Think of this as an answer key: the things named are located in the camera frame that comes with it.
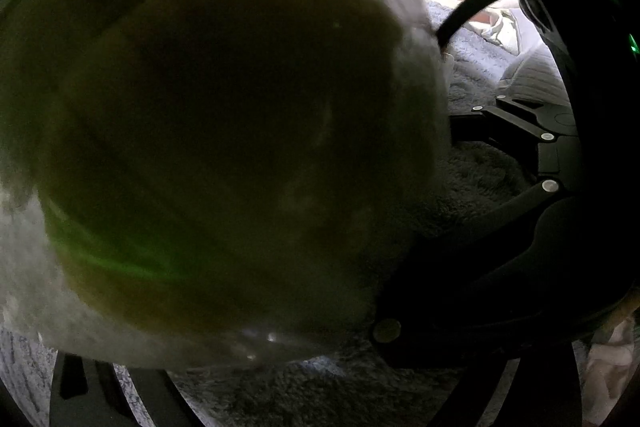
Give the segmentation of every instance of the gray blanket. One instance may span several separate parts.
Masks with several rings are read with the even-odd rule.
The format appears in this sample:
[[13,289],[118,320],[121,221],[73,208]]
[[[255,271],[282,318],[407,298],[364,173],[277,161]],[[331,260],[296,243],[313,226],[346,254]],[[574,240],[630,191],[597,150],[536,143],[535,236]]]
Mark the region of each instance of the gray blanket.
[[[430,12],[437,25],[448,9],[431,3]],[[464,112],[474,105],[493,103],[497,83],[513,55],[464,29],[452,42],[452,54],[456,63],[450,110]],[[408,208],[398,219],[434,235],[492,210],[522,192],[529,182],[511,158],[488,146],[467,143],[451,151],[447,185],[447,195],[438,200],[436,211],[426,206]],[[49,424],[54,360],[54,351],[0,327],[0,377],[37,426]],[[515,367],[516,362],[508,367],[481,426],[495,417]],[[126,370],[117,370],[139,422],[152,425]],[[433,417],[461,373],[456,368],[393,371],[364,334],[359,334],[339,353],[284,367],[233,372],[201,369],[171,376],[207,426],[410,427],[425,425]]]

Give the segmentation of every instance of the curved black cable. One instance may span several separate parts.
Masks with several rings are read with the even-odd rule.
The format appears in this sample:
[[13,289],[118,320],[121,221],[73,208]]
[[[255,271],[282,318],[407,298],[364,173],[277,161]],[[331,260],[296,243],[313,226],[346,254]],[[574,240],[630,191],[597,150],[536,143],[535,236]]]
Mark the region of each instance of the curved black cable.
[[463,0],[436,31],[441,50],[447,47],[452,36],[476,13],[497,0]]

